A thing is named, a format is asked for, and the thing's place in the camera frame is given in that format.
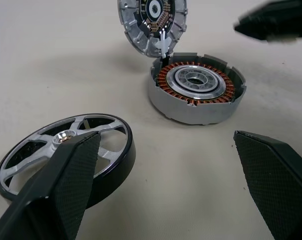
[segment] spoked wheel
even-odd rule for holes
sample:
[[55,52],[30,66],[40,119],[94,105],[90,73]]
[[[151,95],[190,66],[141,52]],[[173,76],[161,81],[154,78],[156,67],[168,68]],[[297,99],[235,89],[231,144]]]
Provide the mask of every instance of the spoked wheel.
[[0,194],[13,201],[21,185],[40,171],[61,143],[91,131],[100,132],[101,142],[87,208],[105,199],[129,175],[136,149],[132,131],[124,120],[99,113],[56,121],[19,142],[0,163]]

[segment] circuit board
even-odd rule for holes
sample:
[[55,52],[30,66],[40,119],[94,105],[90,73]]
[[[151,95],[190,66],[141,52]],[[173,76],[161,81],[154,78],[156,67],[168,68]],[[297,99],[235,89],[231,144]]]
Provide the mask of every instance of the circuit board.
[[136,0],[134,17],[147,38],[170,31],[175,18],[174,0]]

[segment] black ring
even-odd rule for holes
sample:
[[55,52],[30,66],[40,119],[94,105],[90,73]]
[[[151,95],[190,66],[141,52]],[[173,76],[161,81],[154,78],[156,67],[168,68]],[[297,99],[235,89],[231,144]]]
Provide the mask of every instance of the black ring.
[[[67,118],[55,121],[53,123],[50,123],[47,126],[41,127],[40,129],[34,131],[33,133],[31,133],[24,139],[28,138],[32,134],[34,134],[34,133],[38,132],[39,130],[41,130],[45,127],[48,127],[54,123],[57,123],[57,122],[60,122],[60,121],[66,120],[66,119],[70,119],[70,118],[75,118],[75,117],[82,116],[82,115],[104,115],[104,116],[116,118],[116,119],[120,120],[127,128],[127,143],[126,143],[126,146],[124,147],[123,152],[121,153],[119,158],[115,161],[115,163],[113,164],[113,167],[110,167],[105,172],[103,172],[102,174],[98,175],[97,177],[95,177],[93,179],[91,195],[89,197],[87,207],[86,207],[86,208],[90,208],[93,205],[104,200],[111,193],[113,193],[124,182],[124,180],[128,177],[129,173],[131,172],[131,170],[133,168],[133,165],[136,160],[136,147],[135,147],[135,143],[133,140],[133,134],[132,134],[132,130],[131,130],[130,126],[121,118],[110,115],[110,114],[104,114],[104,113],[80,114],[80,115],[76,115],[76,116],[67,117]],[[22,139],[18,144],[16,144],[5,155],[5,157],[0,162],[0,169],[1,169],[1,166],[4,162],[4,160],[9,155],[9,153],[17,145],[19,145],[24,139]],[[4,197],[5,199],[8,199],[10,201],[13,201],[17,197],[17,195],[14,195],[14,194],[6,191],[3,188],[3,186],[1,185],[1,183],[0,183],[0,194],[2,197]]]

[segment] white tabletop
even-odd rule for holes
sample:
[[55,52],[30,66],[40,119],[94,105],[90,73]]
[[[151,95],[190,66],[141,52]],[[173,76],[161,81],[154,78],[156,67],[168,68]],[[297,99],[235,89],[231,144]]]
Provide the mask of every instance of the white tabletop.
[[[247,92],[225,122],[189,126],[151,105],[153,59],[129,44],[116,0],[0,0],[0,161],[36,129],[69,116],[126,120],[136,146],[125,182],[90,208],[79,240],[272,240],[248,191],[235,130],[302,156],[302,40],[266,44],[233,31],[261,0],[189,0],[175,52],[227,61]],[[0,196],[0,217],[8,204]]]

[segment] copper winding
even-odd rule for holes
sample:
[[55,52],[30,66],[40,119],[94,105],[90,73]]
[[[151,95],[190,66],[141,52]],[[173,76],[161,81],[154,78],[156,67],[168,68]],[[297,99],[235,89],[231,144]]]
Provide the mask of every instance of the copper winding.
[[[214,71],[217,74],[219,74],[223,78],[223,80],[225,82],[225,85],[226,85],[226,89],[225,89],[224,94],[217,97],[217,98],[214,98],[214,99],[197,100],[197,99],[193,99],[193,98],[190,98],[190,97],[180,95],[179,93],[173,91],[172,88],[170,88],[168,83],[167,83],[167,80],[166,80],[167,74],[171,69],[173,69],[175,67],[178,67],[178,66],[182,66],[182,65],[197,65],[197,66],[201,66],[201,67],[210,69],[211,71]],[[187,101],[188,104],[194,104],[194,105],[228,103],[228,102],[232,101],[232,99],[234,98],[235,93],[236,93],[236,89],[235,89],[235,86],[234,86],[233,82],[230,80],[230,78],[225,73],[223,73],[222,71],[220,71],[220,70],[218,70],[215,67],[212,67],[210,65],[195,63],[194,61],[193,62],[188,62],[187,61],[186,63],[184,63],[184,62],[175,62],[175,63],[172,63],[170,65],[167,65],[167,66],[163,67],[161,69],[160,73],[158,74],[157,83],[158,83],[158,85],[161,89],[163,89],[165,92],[172,95],[173,97],[184,100],[184,101]]]

